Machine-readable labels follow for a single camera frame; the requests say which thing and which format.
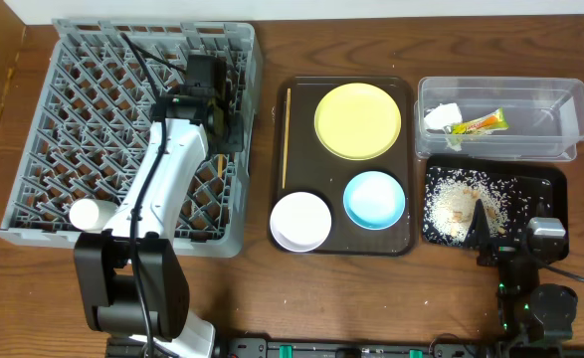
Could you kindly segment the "wooden chopstick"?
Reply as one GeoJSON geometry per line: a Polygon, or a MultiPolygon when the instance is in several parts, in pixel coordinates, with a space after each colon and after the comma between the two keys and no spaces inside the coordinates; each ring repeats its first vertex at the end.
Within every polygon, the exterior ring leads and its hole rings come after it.
{"type": "Polygon", "coordinates": [[[283,177],[282,177],[282,189],[286,188],[287,183],[287,172],[288,172],[288,152],[289,152],[289,130],[290,130],[290,118],[291,118],[291,99],[292,99],[292,89],[287,88],[286,93],[286,111],[285,111],[285,127],[284,127],[284,146],[283,146],[283,177]]]}
{"type": "Polygon", "coordinates": [[[217,174],[218,178],[223,178],[223,170],[224,170],[224,155],[219,154],[217,160],[217,174]]]}

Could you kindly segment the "green orange snack wrapper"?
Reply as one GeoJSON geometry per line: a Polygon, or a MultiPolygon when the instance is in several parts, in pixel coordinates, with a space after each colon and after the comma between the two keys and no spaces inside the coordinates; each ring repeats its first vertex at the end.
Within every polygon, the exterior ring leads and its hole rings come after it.
{"type": "Polygon", "coordinates": [[[482,135],[493,131],[508,130],[509,125],[505,119],[503,108],[500,107],[480,118],[452,125],[444,128],[446,134],[452,135],[482,135]]]}

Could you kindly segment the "pink white bowl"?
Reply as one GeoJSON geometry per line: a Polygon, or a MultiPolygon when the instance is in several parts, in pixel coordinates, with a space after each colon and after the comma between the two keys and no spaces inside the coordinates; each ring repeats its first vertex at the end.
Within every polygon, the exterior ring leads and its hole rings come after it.
{"type": "Polygon", "coordinates": [[[293,192],[282,197],[270,215],[274,241],[293,253],[317,249],[329,236],[331,225],[327,204],[308,192],[293,192]]]}

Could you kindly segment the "light blue bowl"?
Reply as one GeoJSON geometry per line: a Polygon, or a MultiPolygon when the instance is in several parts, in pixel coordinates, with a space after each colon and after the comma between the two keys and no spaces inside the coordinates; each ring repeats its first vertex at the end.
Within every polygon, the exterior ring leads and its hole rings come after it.
{"type": "Polygon", "coordinates": [[[406,209],[406,194],[393,176],[366,171],[347,183],[342,202],[354,224],[365,230],[380,231],[401,219],[406,209]]]}

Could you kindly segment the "white napkin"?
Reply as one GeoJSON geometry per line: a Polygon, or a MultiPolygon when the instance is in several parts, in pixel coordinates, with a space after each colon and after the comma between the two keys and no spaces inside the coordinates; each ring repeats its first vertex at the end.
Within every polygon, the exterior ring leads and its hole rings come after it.
{"type": "Polygon", "coordinates": [[[463,116],[456,103],[440,104],[424,116],[424,126],[427,130],[443,131],[453,125],[463,122],[463,116]]]}

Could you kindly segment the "white cup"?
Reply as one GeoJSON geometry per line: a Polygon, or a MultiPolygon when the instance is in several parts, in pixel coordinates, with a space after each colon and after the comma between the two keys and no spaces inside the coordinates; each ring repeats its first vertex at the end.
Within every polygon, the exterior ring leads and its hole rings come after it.
{"type": "Polygon", "coordinates": [[[98,199],[80,199],[70,209],[71,224],[85,232],[100,232],[114,215],[117,205],[98,199]]]}

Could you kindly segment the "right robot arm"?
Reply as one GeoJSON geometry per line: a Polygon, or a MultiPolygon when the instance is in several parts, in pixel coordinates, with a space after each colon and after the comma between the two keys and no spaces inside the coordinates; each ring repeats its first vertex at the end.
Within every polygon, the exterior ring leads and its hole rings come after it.
{"type": "Polygon", "coordinates": [[[520,237],[506,244],[493,237],[482,201],[476,201],[464,245],[479,251],[477,264],[498,270],[496,292],[504,336],[481,357],[563,357],[572,338],[578,297],[564,285],[542,283],[541,269],[561,259],[566,230],[557,218],[529,220],[520,237]]]}

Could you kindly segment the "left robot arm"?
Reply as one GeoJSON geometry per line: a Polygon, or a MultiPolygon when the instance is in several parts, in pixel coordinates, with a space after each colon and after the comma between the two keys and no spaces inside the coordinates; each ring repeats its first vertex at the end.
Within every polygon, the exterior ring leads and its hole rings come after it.
{"type": "Polygon", "coordinates": [[[242,119],[225,89],[181,85],[151,107],[150,142],[132,185],[98,233],[80,234],[74,260],[90,329],[140,343],[143,357],[224,357],[214,326],[190,312],[173,249],[198,167],[243,148],[242,119]]]}

